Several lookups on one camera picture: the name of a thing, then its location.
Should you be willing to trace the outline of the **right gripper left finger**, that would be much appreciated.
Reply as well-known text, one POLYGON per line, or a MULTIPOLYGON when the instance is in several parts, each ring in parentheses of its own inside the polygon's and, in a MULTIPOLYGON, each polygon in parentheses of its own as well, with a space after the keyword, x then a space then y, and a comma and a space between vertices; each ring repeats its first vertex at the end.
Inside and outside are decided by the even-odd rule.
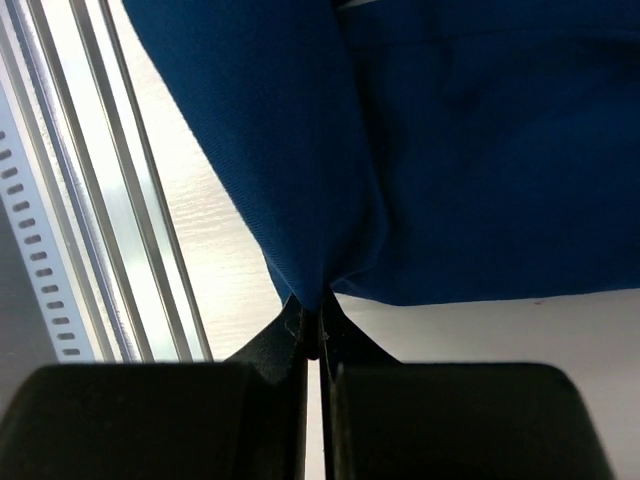
POLYGON ((305 472, 307 314, 289 298, 278 316, 229 357, 246 372, 234 479, 302 479, 305 472))

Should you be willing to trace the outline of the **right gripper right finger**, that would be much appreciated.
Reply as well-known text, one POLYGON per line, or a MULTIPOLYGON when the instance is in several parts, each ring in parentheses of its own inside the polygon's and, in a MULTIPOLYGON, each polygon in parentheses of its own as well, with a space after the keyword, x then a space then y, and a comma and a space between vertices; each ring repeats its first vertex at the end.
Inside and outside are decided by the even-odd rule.
POLYGON ((339 367, 399 365, 400 361, 378 345, 344 313, 330 289, 323 292, 318 313, 318 352, 325 475, 326 479, 334 479, 331 393, 339 367))

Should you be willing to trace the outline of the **blue t-shirt with print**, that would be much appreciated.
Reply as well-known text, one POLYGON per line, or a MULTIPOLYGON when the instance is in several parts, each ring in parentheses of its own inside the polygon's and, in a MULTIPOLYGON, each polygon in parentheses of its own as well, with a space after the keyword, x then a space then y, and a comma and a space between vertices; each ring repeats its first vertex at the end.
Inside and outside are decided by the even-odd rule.
POLYGON ((278 294, 639 285, 635 1, 128 1, 278 294))

